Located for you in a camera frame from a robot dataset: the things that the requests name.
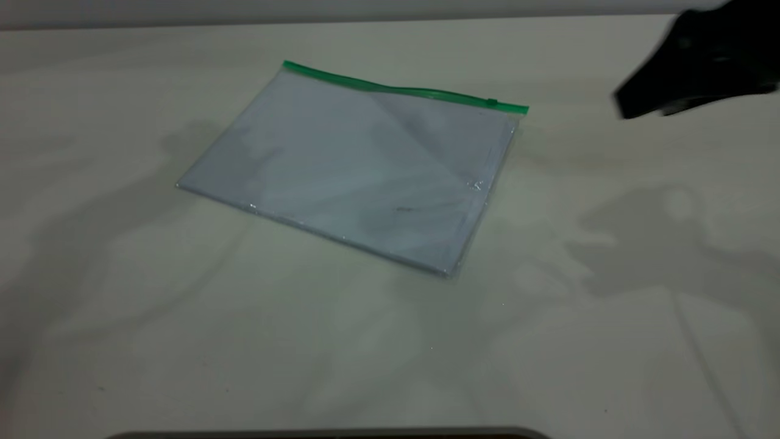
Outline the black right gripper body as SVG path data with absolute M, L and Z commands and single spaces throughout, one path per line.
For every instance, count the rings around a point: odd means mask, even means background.
M 778 2 L 729 1 L 689 9 L 661 45 L 668 96 L 720 100 L 778 90 Z

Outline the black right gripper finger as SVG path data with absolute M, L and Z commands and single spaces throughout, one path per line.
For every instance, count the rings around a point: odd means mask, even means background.
M 679 59 L 647 59 L 613 92 L 619 116 L 631 120 L 652 112 L 660 112 L 662 116 L 682 112 L 680 66 Z
M 725 98 L 727 95 L 724 93 L 669 92 L 665 95 L 665 102 L 661 105 L 661 116 L 674 116 Z

